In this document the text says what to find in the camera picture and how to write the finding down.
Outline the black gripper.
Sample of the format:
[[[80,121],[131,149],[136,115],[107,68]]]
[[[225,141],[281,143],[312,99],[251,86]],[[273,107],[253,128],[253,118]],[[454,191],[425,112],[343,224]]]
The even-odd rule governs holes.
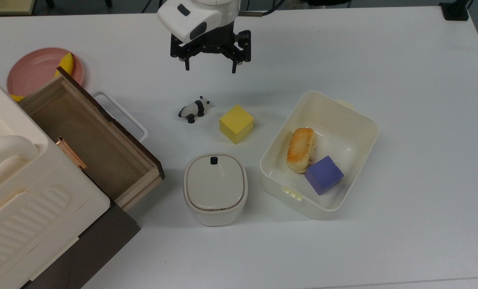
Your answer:
[[[234,33],[234,24],[218,27],[183,43],[171,35],[170,56],[184,62],[185,70],[190,71],[190,59],[199,53],[221,54],[232,61],[232,73],[237,65],[251,61],[251,31]]]

